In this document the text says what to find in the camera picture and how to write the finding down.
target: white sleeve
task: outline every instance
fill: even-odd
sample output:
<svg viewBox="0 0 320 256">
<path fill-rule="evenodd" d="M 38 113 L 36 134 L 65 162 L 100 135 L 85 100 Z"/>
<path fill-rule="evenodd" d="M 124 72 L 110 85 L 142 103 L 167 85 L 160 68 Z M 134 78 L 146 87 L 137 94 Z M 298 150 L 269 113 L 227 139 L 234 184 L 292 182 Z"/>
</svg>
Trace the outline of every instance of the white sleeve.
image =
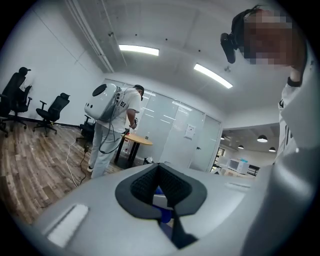
<svg viewBox="0 0 320 256">
<path fill-rule="evenodd" d="M 136 113 L 140 112 L 140 94 L 135 94 L 129 101 L 128 109 L 135 110 Z"/>
</svg>

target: ceiling light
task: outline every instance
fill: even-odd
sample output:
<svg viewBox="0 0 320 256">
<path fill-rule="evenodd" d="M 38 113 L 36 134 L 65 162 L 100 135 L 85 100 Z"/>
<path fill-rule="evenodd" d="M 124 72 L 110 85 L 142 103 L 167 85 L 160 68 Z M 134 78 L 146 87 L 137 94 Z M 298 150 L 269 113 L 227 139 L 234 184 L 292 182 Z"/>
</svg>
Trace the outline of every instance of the ceiling light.
<svg viewBox="0 0 320 256">
<path fill-rule="evenodd" d="M 167 115 L 163 115 L 164 117 L 166 117 L 166 118 L 170 118 L 170 119 L 172 119 L 172 120 L 176 120 L 176 119 L 174 119 L 174 118 L 172 118 L 172 117 L 170 117 L 170 116 L 167 116 Z"/>
<path fill-rule="evenodd" d="M 258 137 L 257 141 L 258 141 L 258 142 L 263 142 L 263 143 L 265 143 L 265 142 L 268 141 L 268 139 L 267 139 L 267 137 L 266 137 L 265 135 L 260 135 L 260 136 Z"/>
<path fill-rule="evenodd" d="M 221 76 L 217 75 L 216 73 L 213 73 L 211 70 L 205 68 L 204 66 L 201 66 L 199 64 L 195 64 L 194 69 L 197 71 L 200 71 L 201 73 L 207 75 L 208 77 L 211 77 L 212 79 L 216 80 L 223 86 L 230 89 L 232 87 L 232 84 L 224 80 Z"/>
<path fill-rule="evenodd" d="M 151 111 L 151 112 L 154 112 L 153 110 L 151 110 L 151 109 L 149 109 L 149 108 L 145 108 L 145 107 L 143 107 L 143 109 L 145 109 L 145 110 L 149 110 L 149 111 Z"/>
<path fill-rule="evenodd" d="M 167 122 L 167 121 L 165 121 L 165 120 L 162 120 L 162 119 L 160 119 L 160 121 L 163 121 L 163 122 L 166 122 L 166 123 L 168 123 L 168 124 L 171 124 L 170 122 Z"/>
<path fill-rule="evenodd" d="M 185 109 L 185 110 L 192 111 L 191 108 L 189 108 L 189 107 L 187 107 L 187 106 L 184 106 L 184 105 L 182 105 L 182 104 L 180 104 L 180 103 L 178 103 L 178 102 L 172 101 L 172 104 L 175 104 L 175 105 L 177 105 L 177 106 L 179 106 L 179 107 L 181 107 L 181 108 L 183 108 L 183 109 Z"/>
<path fill-rule="evenodd" d="M 137 46 L 137 45 L 119 45 L 121 51 L 129 51 L 129 52 L 137 52 L 143 54 L 151 54 L 155 56 L 159 56 L 159 50 L 149 47 Z"/>
<path fill-rule="evenodd" d="M 149 95 L 151 95 L 151 96 L 156 96 L 154 93 L 151 93 L 151 92 L 148 92 L 148 91 L 144 91 L 144 94 L 149 94 Z"/>
</svg>

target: person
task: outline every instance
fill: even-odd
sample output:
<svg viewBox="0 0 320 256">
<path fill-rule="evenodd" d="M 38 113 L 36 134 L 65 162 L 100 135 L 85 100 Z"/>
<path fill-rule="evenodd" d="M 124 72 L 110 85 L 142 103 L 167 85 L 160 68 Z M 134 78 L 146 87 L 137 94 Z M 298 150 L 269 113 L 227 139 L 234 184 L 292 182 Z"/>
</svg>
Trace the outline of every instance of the person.
<svg viewBox="0 0 320 256">
<path fill-rule="evenodd" d="M 121 141 L 122 133 L 125 132 L 126 119 L 130 122 L 130 127 L 135 129 L 136 113 L 140 112 L 140 101 L 143 99 L 145 89 L 136 84 L 133 88 L 122 88 L 120 95 L 121 102 L 115 108 L 112 121 L 104 122 L 97 120 L 94 127 L 92 150 L 87 168 L 92 172 L 91 178 L 97 178 L 104 174 L 118 145 Z"/>
<path fill-rule="evenodd" d="M 230 63 L 235 62 L 234 50 L 239 49 L 251 64 L 290 67 L 290 75 L 278 103 L 280 134 L 277 157 L 298 151 L 296 140 L 301 146 L 315 146 L 319 138 L 319 122 L 311 118 L 311 113 L 320 110 L 319 101 L 314 98 L 319 91 L 318 66 L 315 67 L 313 52 L 295 22 L 284 13 L 256 5 L 233 18 L 231 34 L 221 35 L 221 46 Z M 314 141 L 306 138 L 305 124 L 309 124 L 308 129 L 314 133 Z"/>
</svg>

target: white shirt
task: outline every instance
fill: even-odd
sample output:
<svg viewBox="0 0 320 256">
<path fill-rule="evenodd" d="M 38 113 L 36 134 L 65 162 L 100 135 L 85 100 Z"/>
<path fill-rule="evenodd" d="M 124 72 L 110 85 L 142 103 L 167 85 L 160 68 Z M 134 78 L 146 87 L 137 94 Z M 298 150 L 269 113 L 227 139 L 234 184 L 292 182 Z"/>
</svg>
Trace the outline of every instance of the white shirt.
<svg viewBox="0 0 320 256">
<path fill-rule="evenodd" d="M 110 129 L 116 133 L 123 133 L 126 125 L 127 119 L 127 110 L 131 109 L 134 110 L 136 113 L 140 112 L 140 102 L 141 102 L 141 95 L 139 92 L 134 88 L 121 88 L 123 91 L 120 94 L 120 99 L 122 99 L 118 106 L 115 107 L 113 113 L 113 120 L 111 121 Z M 109 128 L 109 123 L 104 122 L 101 120 L 96 121 L 98 124 Z"/>
<path fill-rule="evenodd" d="M 307 62 L 300 87 L 285 85 L 279 107 L 279 148 L 277 157 L 313 148 L 320 143 L 319 70 L 316 59 L 307 46 Z"/>
</svg>

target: baseboard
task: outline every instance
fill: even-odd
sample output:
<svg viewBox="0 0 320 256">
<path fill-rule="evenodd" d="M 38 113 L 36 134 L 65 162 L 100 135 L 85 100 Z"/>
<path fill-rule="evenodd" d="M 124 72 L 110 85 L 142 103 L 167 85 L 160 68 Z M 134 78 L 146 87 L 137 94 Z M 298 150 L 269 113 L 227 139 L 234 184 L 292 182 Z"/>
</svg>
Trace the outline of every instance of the baseboard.
<svg viewBox="0 0 320 256">
<path fill-rule="evenodd" d="M 23 116 L 19 116 L 19 118 L 20 118 L 21 120 L 28 121 L 28 122 L 32 122 L 32 123 L 41 122 L 41 120 L 39 120 L 39 119 L 33 119 L 33 118 L 28 118 L 28 117 L 23 117 Z M 79 125 L 68 124 L 68 123 L 53 122 L 53 124 L 55 124 L 55 125 L 60 125 L 60 126 L 67 126 L 67 127 L 79 128 Z"/>
</svg>

